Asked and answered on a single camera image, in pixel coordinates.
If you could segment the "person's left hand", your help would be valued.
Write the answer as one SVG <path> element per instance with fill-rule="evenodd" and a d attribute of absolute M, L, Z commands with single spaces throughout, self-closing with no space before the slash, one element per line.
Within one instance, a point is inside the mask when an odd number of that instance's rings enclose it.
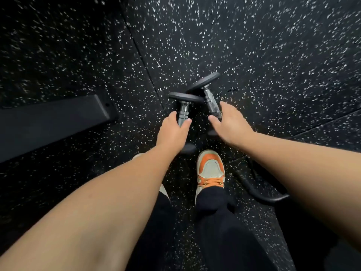
<path fill-rule="evenodd" d="M 183 148 L 187 137 L 182 137 L 177 121 L 177 112 L 173 111 L 167 116 L 157 135 L 156 148 L 165 154 L 175 157 Z"/>

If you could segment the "person's right hand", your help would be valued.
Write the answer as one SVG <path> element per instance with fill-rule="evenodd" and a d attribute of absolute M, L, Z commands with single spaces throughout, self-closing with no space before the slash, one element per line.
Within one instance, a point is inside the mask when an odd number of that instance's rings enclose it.
<path fill-rule="evenodd" d="M 244 149 L 255 132 L 241 112 L 233 105 L 221 101 L 220 106 L 222 119 L 225 120 L 225 134 L 219 135 L 219 137 L 234 148 Z"/>

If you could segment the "black dumbbell with chrome handle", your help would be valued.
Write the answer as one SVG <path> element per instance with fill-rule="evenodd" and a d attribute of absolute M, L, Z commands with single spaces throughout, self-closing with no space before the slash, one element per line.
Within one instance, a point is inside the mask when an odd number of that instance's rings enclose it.
<path fill-rule="evenodd" d="M 170 99 L 176 100 L 179 102 L 179 112 L 178 112 L 178 126 L 181 127 L 183 123 L 189 118 L 189 112 L 190 112 L 190 106 L 192 104 L 204 104 L 205 100 L 204 97 L 192 95 L 192 94 L 186 94 L 186 93 L 180 93 L 180 92 L 170 92 L 168 94 L 168 97 Z M 188 138 L 186 138 L 186 142 L 180 151 L 180 154 L 183 155 L 189 155 L 193 154 L 196 151 L 196 146 L 192 144 L 191 142 L 187 141 Z"/>
<path fill-rule="evenodd" d="M 201 78 L 200 80 L 191 84 L 186 91 L 187 94 L 196 95 L 199 94 L 200 91 L 203 92 L 205 98 L 205 104 L 211 115 L 216 117 L 220 122 L 222 121 L 222 112 L 214 98 L 213 93 L 210 90 L 210 83 L 217 80 L 220 77 L 219 72 L 213 72 L 210 75 Z"/>

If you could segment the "person's right forearm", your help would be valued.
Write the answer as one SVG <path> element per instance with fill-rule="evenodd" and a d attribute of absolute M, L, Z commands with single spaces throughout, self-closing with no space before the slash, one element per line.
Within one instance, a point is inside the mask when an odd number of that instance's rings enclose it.
<path fill-rule="evenodd" d="M 235 146 L 361 252 L 361 153 L 247 133 Z"/>

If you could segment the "person's left forearm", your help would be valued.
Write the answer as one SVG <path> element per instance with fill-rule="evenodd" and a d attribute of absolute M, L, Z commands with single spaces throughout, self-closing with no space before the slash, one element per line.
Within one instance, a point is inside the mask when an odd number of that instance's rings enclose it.
<path fill-rule="evenodd" d="M 156 145 L 84 184 L 0 257 L 0 271 L 124 271 L 177 153 Z"/>

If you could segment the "orange and grey right shoe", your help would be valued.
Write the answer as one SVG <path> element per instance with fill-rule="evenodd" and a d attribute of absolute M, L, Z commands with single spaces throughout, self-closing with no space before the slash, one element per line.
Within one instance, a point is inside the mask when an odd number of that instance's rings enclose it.
<path fill-rule="evenodd" d="M 196 164 L 197 188 L 195 202 L 199 193 L 208 187 L 220 187 L 224 189 L 225 169 L 223 162 L 214 150 L 203 150 Z"/>

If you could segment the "orange and grey shoe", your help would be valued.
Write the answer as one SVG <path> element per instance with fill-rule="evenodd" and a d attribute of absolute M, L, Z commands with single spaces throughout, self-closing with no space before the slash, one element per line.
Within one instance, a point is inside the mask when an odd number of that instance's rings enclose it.
<path fill-rule="evenodd" d="M 143 154 L 144 154 L 144 153 L 136 154 L 132 159 L 135 159 L 135 158 L 137 158 L 137 157 L 139 157 L 139 156 L 141 156 L 141 155 L 143 155 Z M 163 184 L 161 184 L 159 191 L 160 191 L 162 194 L 164 194 L 164 195 L 168 198 L 168 200 L 170 201 L 169 195 L 168 195 L 168 193 L 167 193 L 167 191 L 166 191 L 166 189 L 165 189 L 165 187 L 164 187 Z"/>
<path fill-rule="evenodd" d="M 214 150 L 203 150 L 196 164 L 197 188 L 195 202 L 199 193 L 208 187 L 220 187 L 224 189 L 225 169 L 223 162 Z"/>

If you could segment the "orange and grey left shoe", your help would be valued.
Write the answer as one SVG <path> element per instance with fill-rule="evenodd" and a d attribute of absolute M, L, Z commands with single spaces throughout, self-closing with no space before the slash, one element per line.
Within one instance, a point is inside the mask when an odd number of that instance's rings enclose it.
<path fill-rule="evenodd" d="M 139 156 L 141 156 L 141 155 L 143 155 L 143 154 L 144 154 L 144 153 L 136 154 L 132 159 L 135 159 L 135 158 L 137 158 L 137 157 L 139 157 Z M 163 184 L 161 184 L 159 191 L 160 191 L 162 194 L 164 194 L 164 195 L 168 198 L 168 200 L 170 201 L 169 195 L 168 195 L 168 193 L 167 193 L 167 191 L 166 191 L 166 189 L 165 189 L 165 187 L 164 187 Z"/>

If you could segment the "black curved metal bar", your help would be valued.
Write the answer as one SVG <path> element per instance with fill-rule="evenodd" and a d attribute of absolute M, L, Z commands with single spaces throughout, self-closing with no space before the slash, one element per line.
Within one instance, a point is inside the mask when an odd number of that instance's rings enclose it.
<path fill-rule="evenodd" d="M 273 186 L 278 192 L 281 191 L 279 196 L 264 196 L 262 195 L 257 188 L 246 178 L 241 175 L 241 170 L 237 169 L 234 171 L 234 175 L 237 177 L 238 182 L 242 185 L 245 191 L 253 197 L 257 202 L 267 205 L 267 206 L 275 206 L 278 202 L 286 200 L 290 198 L 290 195 L 286 193 L 286 188 L 265 168 L 263 168 L 259 163 L 255 160 L 250 159 L 248 156 L 245 156 L 245 161 L 250 168 L 250 173 L 255 181 L 265 181 L 268 182 L 271 186 Z"/>

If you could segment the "black trousers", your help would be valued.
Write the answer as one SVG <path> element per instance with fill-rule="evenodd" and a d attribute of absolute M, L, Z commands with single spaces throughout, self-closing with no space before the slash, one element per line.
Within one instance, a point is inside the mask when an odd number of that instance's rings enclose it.
<path fill-rule="evenodd" d="M 195 233 L 209 271 L 277 271 L 253 233 L 235 215 L 224 189 L 208 187 L 197 196 Z M 165 266 L 175 225 L 175 210 L 159 192 L 126 271 L 160 271 Z"/>

